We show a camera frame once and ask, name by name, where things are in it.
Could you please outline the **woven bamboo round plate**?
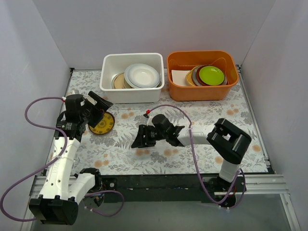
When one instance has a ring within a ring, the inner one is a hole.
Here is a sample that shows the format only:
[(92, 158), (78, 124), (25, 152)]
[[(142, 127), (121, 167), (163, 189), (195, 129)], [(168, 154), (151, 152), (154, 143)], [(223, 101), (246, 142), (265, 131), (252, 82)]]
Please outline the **woven bamboo round plate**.
[(132, 89), (133, 87), (124, 80), (124, 85), (126, 89)]

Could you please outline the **beige green floral plate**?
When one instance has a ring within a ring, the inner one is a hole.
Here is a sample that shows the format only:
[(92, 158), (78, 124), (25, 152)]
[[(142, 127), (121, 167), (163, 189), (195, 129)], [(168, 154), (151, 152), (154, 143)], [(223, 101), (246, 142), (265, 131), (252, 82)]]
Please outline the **beige green floral plate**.
[(126, 89), (130, 88), (130, 85), (126, 82), (125, 78), (123, 78), (123, 84)]

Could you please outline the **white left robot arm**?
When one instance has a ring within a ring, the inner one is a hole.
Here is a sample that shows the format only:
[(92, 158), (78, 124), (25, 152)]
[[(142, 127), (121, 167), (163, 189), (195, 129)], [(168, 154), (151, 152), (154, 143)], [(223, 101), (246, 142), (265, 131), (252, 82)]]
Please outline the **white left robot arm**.
[(65, 111), (57, 118), (53, 137), (53, 159), (37, 199), (29, 209), (42, 224), (73, 225), (78, 205), (88, 193), (103, 187), (97, 168), (84, 168), (72, 185), (70, 173), (86, 126), (95, 127), (113, 103), (90, 91), (88, 96), (72, 94), (65, 98)]

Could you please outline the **white watermelon pattern plate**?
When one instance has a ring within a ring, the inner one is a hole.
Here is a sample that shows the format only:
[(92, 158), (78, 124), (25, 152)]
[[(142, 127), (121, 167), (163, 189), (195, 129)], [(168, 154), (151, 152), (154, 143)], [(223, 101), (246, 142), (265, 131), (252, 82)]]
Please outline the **white watermelon pattern plate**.
[(111, 82), (112, 89), (115, 89), (115, 86), (114, 86), (115, 79), (116, 79), (116, 76), (112, 78), (112, 82)]

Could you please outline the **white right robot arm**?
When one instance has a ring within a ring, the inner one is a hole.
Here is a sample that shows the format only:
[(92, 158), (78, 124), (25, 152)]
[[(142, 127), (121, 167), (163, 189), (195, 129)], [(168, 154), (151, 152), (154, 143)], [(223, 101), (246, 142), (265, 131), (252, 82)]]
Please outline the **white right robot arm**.
[(174, 147), (211, 145), (223, 158), (218, 187), (229, 191), (235, 186), (235, 175), (252, 139), (224, 118), (207, 127), (190, 128), (173, 125), (165, 115), (158, 114), (149, 117), (147, 124), (139, 125), (131, 148), (154, 147), (160, 140)]

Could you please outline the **beige bird pattern plate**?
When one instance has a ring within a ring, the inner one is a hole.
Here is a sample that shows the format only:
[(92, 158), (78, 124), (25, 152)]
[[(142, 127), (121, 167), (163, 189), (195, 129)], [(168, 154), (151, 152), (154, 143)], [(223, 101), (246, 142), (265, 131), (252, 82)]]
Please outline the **beige bird pattern plate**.
[(116, 79), (114, 82), (115, 89), (125, 89), (123, 84), (123, 78), (125, 78), (124, 73), (116, 75)]

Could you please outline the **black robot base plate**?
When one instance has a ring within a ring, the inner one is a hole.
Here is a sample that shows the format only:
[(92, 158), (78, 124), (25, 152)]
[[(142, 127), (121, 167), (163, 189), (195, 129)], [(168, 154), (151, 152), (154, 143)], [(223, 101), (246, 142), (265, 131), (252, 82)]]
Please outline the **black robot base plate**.
[[(95, 189), (120, 192), (125, 202), (177, 202), (198, 201), (211, 203), (196, 174), (162, 175), (110, 175), (96, 177), (99, 183)], [(218, 178), (218, 174), (202, 174), (203, 185), (214, 200), (220, 201), (231, 183)], [(235, 193), (246, 191), (242, 176), (238, 176), (225, 205), (235, 203)], [(121, 202), (116, 193), (106, 193), (105, 203)]]

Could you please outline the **small yellow black dish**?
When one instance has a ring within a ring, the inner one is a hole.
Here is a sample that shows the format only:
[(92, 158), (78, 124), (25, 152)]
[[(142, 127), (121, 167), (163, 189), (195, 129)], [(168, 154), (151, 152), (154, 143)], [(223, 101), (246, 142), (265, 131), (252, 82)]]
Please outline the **small yellow black dish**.
[(110, 112), (105, 112), (102, 120), (94, 128), (89, 126), (89, 130), (96, 135), (104, 135), (110, 132), (114, 125), (114, 116)]

